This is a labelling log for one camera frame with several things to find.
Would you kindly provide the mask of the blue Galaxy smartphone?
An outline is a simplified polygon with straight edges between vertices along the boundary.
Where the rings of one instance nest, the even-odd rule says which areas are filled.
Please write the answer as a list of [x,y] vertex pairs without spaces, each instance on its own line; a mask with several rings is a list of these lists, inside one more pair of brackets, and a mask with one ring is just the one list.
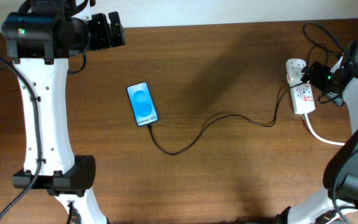
[[146,82],[127,87],[136,125],[146,126],[159,120],[149,86]]

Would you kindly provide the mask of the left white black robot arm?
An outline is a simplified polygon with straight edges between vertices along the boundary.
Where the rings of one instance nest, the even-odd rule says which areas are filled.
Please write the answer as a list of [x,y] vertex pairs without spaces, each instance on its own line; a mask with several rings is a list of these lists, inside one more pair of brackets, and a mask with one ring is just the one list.
[[46,190],[72,223],[107,223],[93,192],[96,161],[76,155],[67,125],[69,58],[126,43],[119,14],[93,14],[94,1],[26,1],[2,25],[9,68],[17,75],[24,109],[24,166],[13,175],[26,193]]

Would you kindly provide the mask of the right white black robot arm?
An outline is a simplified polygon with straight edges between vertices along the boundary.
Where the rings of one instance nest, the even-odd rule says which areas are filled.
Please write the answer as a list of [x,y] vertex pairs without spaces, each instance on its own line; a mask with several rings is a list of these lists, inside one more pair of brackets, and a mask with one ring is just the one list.
[[323,187],[308,200],[287,207],[274,223],[349,223],[346,214],[358,212],[358,40],[332,67],[290,59],[286,63],[287,81],[295,113],[304,117],[314,110],[311,87],[328,96],[338,106],[346,105],[351,121],[351,137],[328,162]]

